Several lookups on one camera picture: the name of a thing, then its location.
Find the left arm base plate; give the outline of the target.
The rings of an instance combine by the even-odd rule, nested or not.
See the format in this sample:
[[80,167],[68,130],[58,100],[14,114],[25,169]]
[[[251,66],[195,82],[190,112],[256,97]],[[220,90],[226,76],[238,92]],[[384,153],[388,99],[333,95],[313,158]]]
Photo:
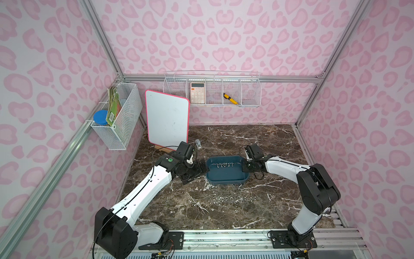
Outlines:
[[173,249],[182,250],[184,243],[184,232],[172,231],[164,233],[157,243],[151,243],[139,247],[139,250],[168,250],[172,245]]

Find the teal plastic storage box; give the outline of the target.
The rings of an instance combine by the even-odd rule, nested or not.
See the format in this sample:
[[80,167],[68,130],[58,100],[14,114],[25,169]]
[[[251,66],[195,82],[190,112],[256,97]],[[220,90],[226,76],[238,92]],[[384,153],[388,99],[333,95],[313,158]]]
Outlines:
[[[220,163],[234,163],[234,168],[217,168]],[[216,156],[206,161],[208,171],[206,178],[212,185],[241,185],[250,177],[242,171],[241,156]]]

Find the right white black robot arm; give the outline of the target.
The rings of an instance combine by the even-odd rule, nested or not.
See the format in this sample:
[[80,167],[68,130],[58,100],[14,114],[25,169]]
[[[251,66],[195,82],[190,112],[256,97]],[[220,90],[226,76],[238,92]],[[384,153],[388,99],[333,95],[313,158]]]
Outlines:
[[278,156],[264,155],[256,144],[247,145],[244,150],[243,171],[275,174],[298,185],[303,205],[288,226],[291,235],[303,237],[309,234],[323,213],[341,199],[339,189],[321,164],[301,165]]

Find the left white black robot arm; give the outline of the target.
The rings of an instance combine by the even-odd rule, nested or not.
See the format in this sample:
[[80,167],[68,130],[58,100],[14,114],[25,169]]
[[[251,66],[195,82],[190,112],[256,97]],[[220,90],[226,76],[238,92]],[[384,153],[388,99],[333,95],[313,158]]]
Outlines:
[[137,225],[141,213],[154,197],[175,177],[183,183],[208,171],[203,159],[187,160],[169,154],[161,156],[147,176],[112,208],[102,207],[94,220],[94,246],[116,259],[125,259],[136,248],[172,249],[169,229],[160,222]]

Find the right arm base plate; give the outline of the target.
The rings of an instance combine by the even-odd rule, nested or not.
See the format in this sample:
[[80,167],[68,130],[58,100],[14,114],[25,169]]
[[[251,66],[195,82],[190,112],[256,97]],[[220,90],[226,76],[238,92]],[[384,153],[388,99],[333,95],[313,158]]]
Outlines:
[[313,231],[299,235],[293,230],[269,231],[267,237],[271,240],[274,249],[313,249],[318,244],[313,235]]

